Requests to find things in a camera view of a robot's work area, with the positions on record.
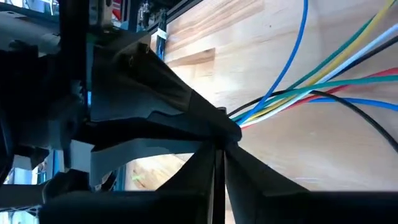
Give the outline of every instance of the bundle of wires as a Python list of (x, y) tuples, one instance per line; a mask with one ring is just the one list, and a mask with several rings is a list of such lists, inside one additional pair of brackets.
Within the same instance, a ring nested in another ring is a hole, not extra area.
[[(395, 2), (396, 0), (387, 0), (384, 7), (375, 16), (373, 16), (370, 20), (368, 20), (361, 28), (359, 28), (359, 30), (351, 38), (349, 38), (349, 40), (347, 40), (338, 50), (333, 52), (321, 64), (319, 64), (311, 72), (309, 72), (308, 74), (304, 75), (302, 78), (297, 80), (286, 90), (274, 92), (280, 81), (283, 79), (284, 75), (287, 73), (287, 70), (289, 69), (290, 65), (292, 64), (295, 54), (299, 49), (299, 45), (303, 37), (305, 23), (307, 20), (307, 12), (308, 12), (308, 0), (304, 0), (303, 16), (296, 43), (294, 45), (293, 51), (290, 54), (290, 57), (285, 67), (282, 69), (280, 75), (277, 77), (277, 80), (274, 82), (274, 84), (271, 86), (271, 88), (267, 91), (267, 93), (264, 96), (259, 97), (249, 103), (246, 103), (245, 105), (232, 111), (229, 114), (229, 116), (232, 116), (256, 104), (253, 109), (232, 118), (232, 120), (237, 122), (240, 125), (240, 127), (247, 128), (260, 121), (270, 118), (271, 116), (277, 114), (280, 111), (292, 108), (297, 105), (301, 105), (306, 102), (310, 103), (339, 102), (353, 109), (355, 112), (357, 112), (367, 121), (369, 121), (380, 133), (383, 134), (383, 136), (387, 138), (387, 140), (389, 140), (389, 142), (392, 145), (395, 145), (394, 148), (398, 151), (396, 142), (394, 141), (395, 143), (393, 143), (394, 139), (380, 125), (378, 125), (375, 122), (375, 120), (369, 119), (370, 117), (366, 115), (366, 113), (361, 111), (359, 108), (355, 107), (352, 103), (377, 106), (394, 111), (398, 111), (398, 105), (385, 103), (381, 101), (375, 101), (375, 100), (366, 100), (366, 99), (357, 99), (357, 98), (339, 98), (337, 96), (332, 95), (332, 93), (344, 90), (350, 87), (351, 85), (368, 85), (372, 83), (396, 82), (398, 81), (398, 68), (391, 68), (364, 78), (329, 82), (331, 79), (334, 79), (344, 74), (351, 68), (361, 64), (362, 62), (373, 57), (379, 52), (382, 52), (384, 49), (392, 46), (398, 41), (398, 36), (395, 36), (389, 39), (388, 41), (384, 42), (387, 38), (389, 38), (393, 33), (395, 33), (398, 30), (398, 24), (395, 24), (390, 29), (386, 30), (377, 38), (368, 43), (365, 47), (363, 47), (355, 54), (350, 56), (354, 52), (354, 50), (357, 49), (367, 39), (372, 30), (386, 16), (389, 8)], [(308, 79), (310, 79), (310, 81), (308, 82), (307, 86), (295, 89), (300, 84), (307, 81)], [(320, 91), (315, 91), (318, 88), (331, 87), (331, 86), (337, 86), (337, 87), (332, 88), (331, 90), (328, 90), (325, 93)], [(310, 96), (302, 100), (302, 98), (308, 94), (313, 94), (314, 96)]]

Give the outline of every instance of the screw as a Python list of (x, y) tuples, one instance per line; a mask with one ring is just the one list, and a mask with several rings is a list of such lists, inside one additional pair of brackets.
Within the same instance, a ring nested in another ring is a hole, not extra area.
[(134, 65), (134, 57), (131, 56), (131, 57), (129, 58), (129, 66), (132, 67), (133, 65)]

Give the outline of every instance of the wood grain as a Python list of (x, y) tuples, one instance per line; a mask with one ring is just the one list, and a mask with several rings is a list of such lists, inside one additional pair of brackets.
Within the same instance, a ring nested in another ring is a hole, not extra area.
[(127, 179), (133, 187), (127, 185), (126, 190), (155, 190), (180, 170), (184, 163), (174, 155), (136, 159), (127, 165)]
[[(278, 90), (317, 66), (383, 4), (310, 1), (301, 46)], [(165, 61), (209, 102), (233, 110), (272, 85), (296, 40), (302, 8), (302, 1), (294, 0), (203, 0), (168, 25)], [(397, 21), (395, 5), (367, 41)], [(211, 57), (206, 56), (209, 49)], [(340, 79), (396, 67), (397, 53), (394, 45)], [(338, 96), (396, 104), (398, 88), (396, 84), (356, 86)], [(398, 139), (395, 112), (360, 108)], [(303, 105), (284, 111), (244, 130), (240, 145), (310, 190), (398, 190), (396, 152), (367, 122), (341, 105)], [(162, 161), (162, 166), (174, 165)]]

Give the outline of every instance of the green wire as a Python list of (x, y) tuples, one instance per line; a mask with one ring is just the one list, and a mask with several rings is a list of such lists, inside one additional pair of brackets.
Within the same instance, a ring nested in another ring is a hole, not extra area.
[[(296, 90), (288, 91), (287, 93), (283, 93), (280, 95), (277, 95), (273, 97), (272, 99), (268, 100), (263, 104), (263, 107), (276, 102), (278, 100), (281, 100), (286, 97), (298, 95), (301, 93), (305, 93), (306, 91), (311, 91), (315, 90), (318, 88), (326, 88), (326, 87), (332, 87), (332, 86), (340, 86), (340, 85), (366, 85), (370, 83), (379, 83), (379, 82), (396, 82), (398, 81), (398, 74), (397, 75), (391, 75), (388, 77), (370, 77), (370, 78), (357, 78), (357, 79), (352, 79), (352, 80), (340, 80), (340, 81), (334, 81), (334, 82), (326, 82), (326, 83), (320, 83), (312, 86), (306, 86), (303, 88), (299, 88)], [(233, 121), (237, 121), (241, 119), (244, 115), (246, 115), (247, 112), (232, 118)]]
[(369, 25), (369, 23), (373, 20), (373, 17), (368, 20), (365, 24), (363, 24), (363, 26), (361, 28), (359, 28), (358, 31), (356, 31), (356, 33), (350, 37), (342, 46), (339, 47), (339, 49), (337, 49), (335, 52), (333, 52), (328, 58), (326, 58), (323, 62), (321, 62), (321, 64), (319, 64), (316, 68), (314, 68), (310, 73), (304, 75), (301, 79), (297, 80), (295, 83), (293, 83), (293, 85), (288, 87), (288, 90), (294, 89), (296, 88), (298, 85), (300, 85), (301, 83), (303, 83), (305, 80), (309, 79), (310, 77), (312, 77), (314, 74), (316, 74), (317, 72), (319, 72), (325, 65), (327, 65), (330, 61), (332, 61), (333, 59), (335, 59), (335, 57), (337, 55), (339, 55), (342, 51), (344, 51), (348, 46), (350, 46), (354, 40), (356, 40), (359, 35), (362, 34), (362, 32), (367, 28), (367, 26)]

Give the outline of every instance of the black wire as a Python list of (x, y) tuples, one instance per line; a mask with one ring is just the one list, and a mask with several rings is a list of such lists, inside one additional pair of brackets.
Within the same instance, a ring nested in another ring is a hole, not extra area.
[(392, 46), (393, 44), (398, 42), (398, 35), (389, 39), (387, 42), (383, 43), (382, 45), (376, 47), (375, 49), (373, 49), (372, 51), (364, 54), (362, 57), (356, 59), (355, 61), (353, 61), (351, 64), (349, 64), (347, 67), (345, 67), (344, 69), (342, 69), (339, 73), (337, 73), (334, 77), (332, 78), (336, 78), (337, 76), (347, 72), (348, 70), (350, 70), (351, 68), (359, 65), (360, 63), (366, 61), (367, 59), (375, 56), (376, 54), (378, 54), (379, 52), (382, 52), (384, 49)]
[[(362, 57), (360, 57), (360, 58), (358, 58), (357, 60), (353, 61), (351, 64), (349, 64), (347, 67), (345, 67), (344, 69), (342, 69), (342, 71), (340, 71), (339, 73), (337, 73), (337, 74), (336, 74), (334, 77), (332, 77), (331, 79), (336, 78), (337, 76), (339, 76), (339, 75), (341, 75), (341, 74), (347, 72), (347, 71), (350, 70), (351, 68), (353, 68), (353, 67), (359, 65), (360, 63), (364, 62), (365, 60), (367, 60), (367, 59), (369, 59), (369, 58), (375, 56), (376, 54), (382, 52), (384, 49), (386, 49), (386, 48), (392, 46), (393, 44), (395, 44), (395, 43), (397, 43), (397, 42), (398, 42), (398, 35), (395, 36), (395, 37), (393, 37), (393, 38), (391, 38), (390, 40), (388, 40), (387, 42), (383, 43), (382, 45), (376, 47), (376, 48), (373, 49), (372, 51), (370, 51), (370, 52), (368, 52), (368, 53), (362, 55)], [(277, 92), (271, 94), (270, 97), (276, 96), (276, 95), (279, 95), (279, 94), (282, 94), (282, 93), (285, 93), (286, 91), (287, 91), (287, 90), (277, 91)], [(232, 115), (236, 114), (237, 112), (239, 112), (239, 111), (241, 111), (241, 110), (243, 110), (243, 109), (246, 109), (246, 108), (248, 108), (249, 106), (252, 106), (252, 105), (254, 105), (254, 104), (260, 102), (261, 99), (262, 99), (262, 96), (259, 97), (259, 98), (257, 98), (257, 99), (255, 99), (255, 100), (250, 101), (249, 103), (246, 103), (246, 104), (240, 106), (239, 108), (236, 108), (234, 111), (228, 113), (227, 115), (228, 115), (228, 116), (232, 116)]]
[(359, 114), (363, 119), (365, 119), (365, 121), (367, 121), (369, 124), (371, 124), (388, 141), (388, 143), (392, 146), (392, 148), (396, 152), (398, 152), (398, 142), (377, 121), (375, 121), (372, 117), (370, 117), (368, 114), (366, 114), (363, 110), (359, 109), (354, 104), (352, 104), (340, 97), (337, 97), (335, 95), (325, 93), (322, 91), (313, 90), (313, 91), (311, 91), (311, 94), (334, 99), (336, 102), (339, 102), (342, 105), (353, 110), (355, 113)]
[[(280, 95), (280, 94), (283, 94), (283, 93), (287, 93), (288, 91), (291, 91), (291, 90), (276, 91), (276, 92), (273, 92), (269, 97), (273, 97), (273, 96), (277, 96), (277, 95)], [(260, 96), (259, 98), (255, 99), (255, 100), (250, 101), (249, 103), (245, 103), (245, 104), (243, 104), (242, 106), (236, 108), (234, 111), (232, 111), (232, 112), (230, 112), (229, 114), (227, 114), (227, 116), (230, 117), (230, 116), (236, 114), (237, 112), (239, 112), (239, 111), (241, 111), (241, 110), (243, 110), (243, 109), (246, 109), (246, 108), (248, 108), (249, 106), (254, 105), (254, 104), (260, 102), (261, 99), (262, 99), (262, 96)]]

